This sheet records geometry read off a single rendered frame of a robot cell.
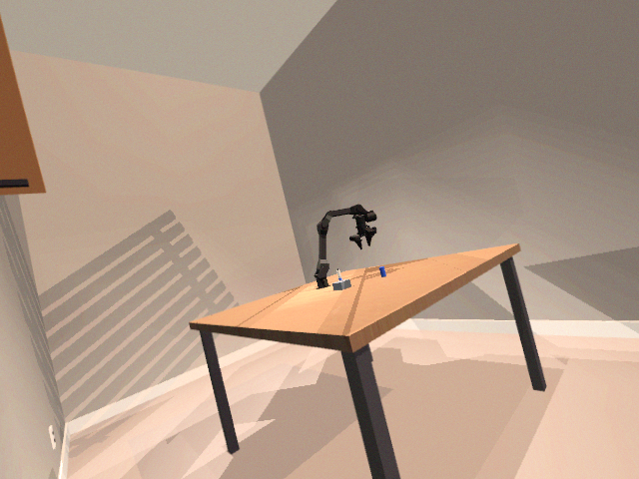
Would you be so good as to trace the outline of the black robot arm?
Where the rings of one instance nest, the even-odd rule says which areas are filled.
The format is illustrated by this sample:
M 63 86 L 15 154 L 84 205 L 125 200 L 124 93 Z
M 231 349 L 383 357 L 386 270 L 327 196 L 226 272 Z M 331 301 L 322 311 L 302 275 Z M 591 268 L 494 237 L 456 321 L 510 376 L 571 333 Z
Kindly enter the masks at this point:
M 362 205 L 358 204 L 346 209 L 328 211 L 323 219 L 317 224 L 319 233 L 319 261 L 317 265 L 317 271 L 314 277 L 317 280 L 318 288 L 325 288 L 328 285 L 326 273 L 329 270 L 329 262 L 326 261 L 326 234 L 328 231 L 328 223 L 332 217 L 338 217 L 343 215 L 353 215 L 353 219 L 356 220 L 356 225 L 364 225 L 365 222 L 376 221 L 376 214 L 374 211 L 368 212 Z M 362 216 L 363 215 L 363 216 Z M 367 236 L 374 236 L 376 233 L 376 227 L 370 228 L 369 226 L 363 227 L 362 233 Z

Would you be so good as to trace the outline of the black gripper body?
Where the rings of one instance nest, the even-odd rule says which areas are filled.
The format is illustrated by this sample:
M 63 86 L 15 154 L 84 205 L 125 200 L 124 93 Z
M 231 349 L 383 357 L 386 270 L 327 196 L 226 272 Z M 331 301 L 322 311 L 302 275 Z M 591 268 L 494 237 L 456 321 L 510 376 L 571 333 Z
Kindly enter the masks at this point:
M 357 241 L 357 240 L 360 240 L 360 238 L 361 238 L 361 237 L 366 236 L 366 235 L 364 235 L 364 234 L 362 233 L 362 229 L 363 229 L 363 227 L 367 227 L 367 225 L 366 225 L 366 224 L 364 224 L 364 225 L 356 226 L 355 228 L 356 228 L 356 229 L 357 229 L 357 231 L 358 231 L 358 233 L 357 233 L 357 234 L 358 234 L 358 236 L 351 236 L 351 237 L 349 237 L 349 240 Z

